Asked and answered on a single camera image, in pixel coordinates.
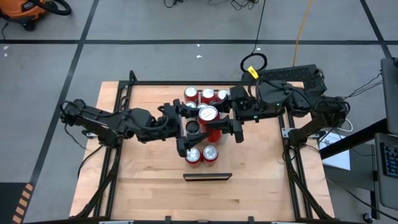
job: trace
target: can top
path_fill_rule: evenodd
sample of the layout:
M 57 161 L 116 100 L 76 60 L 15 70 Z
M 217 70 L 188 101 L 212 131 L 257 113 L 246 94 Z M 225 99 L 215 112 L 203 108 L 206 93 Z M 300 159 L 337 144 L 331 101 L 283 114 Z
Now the can top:
M 189 162 L 196 162 L 200 159 L 200 151 L 199 149 L 193 147 L 191 150 L 187 151 L 186 160 Z
M 227 95 L 229 95 L 228 91 L 226 90 L 218 90 L 217 97 L 223 100 Z
M 200 130 L 200 126 L 196 121 L 189 121 L 187 125 L 185 125 L 185 129 L 187 130 L 187 133 L 195 134 Z
M 218 156 L 218 151 L 217 151 L 216 147 L 214 147 L 214 146 L 206 146 L 203 149 L 203 157 L 205 159 L 212 160 L 212 159 L 216 159 L 217 156 Z
M 187 105 L 187 106 L 189 106 L 191 108 L 196 108 L 197 107 L 197 104 L 195 102 L 192 102 L 192 101 L 186 102 L 185 105 Z
M 188 87 L 185 89 L 185 96 L 187 97 L 193 97 L 198 93 L 198 90 L 195 87 Z
M 202 109 L 202 108 L 207 107 L 207 106 L 208 106 L 208 105 L 207 105 L 206 103 L 199 103 L 198 106 L 197 106 L 197 108 L 198 108 L 198 109 Z
M 214 90 L 207 88 L 201 91 L 201 95 L 205 98 L 212 98 L 215 94 Z
M 218 115 L 218 110 L 214 106 L 206 106 L 199 111 L 199 118 L 204 121 L 213 121 Z

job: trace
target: wooden board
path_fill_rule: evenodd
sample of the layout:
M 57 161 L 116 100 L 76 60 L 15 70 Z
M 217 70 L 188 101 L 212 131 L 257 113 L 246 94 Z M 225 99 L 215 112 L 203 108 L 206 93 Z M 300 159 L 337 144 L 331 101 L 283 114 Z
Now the wooden board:
M 117 82 L 102 84 L 98 108 L 113 110 L 117 85 Z M 157 107 L 176 98 L 182 99 L 185 88 L 134 86 L 129 106 L 145 108 L 159 117 Z M 309 121 L 309 115 L 295 119 L 296 127 Z M 257 221 L 294 220 L 287 171 L 281 157 L 278 119 L 262 119 L 257 124 L 245 122 L 243 130 L 244 142 L 236 144 L 231 138 L 225 143 L 229 148 L 233 176 L 228 181 L 219 182 L 186 182 L 182 178 L 185 161 L 177 154 L 175 139 L 147 144 L 135 138 L 124 141 L 112 219 L 163 220 L 166 215 L 171 215 L 172 220 L 244 221 L 248 216 L 254 216 Z M 309 140 L 308 144 L 317 147 L 315 141 Z M 95 139 L 90 140 L 86 156 L 97 145 Z M 98 187 L 103 156 L 104 152 L 98 153 L 82 168 L 71 215 L 85 206 Z M 302 149 L 302 159 L 308 189 L 333 216 L 318 152 Z

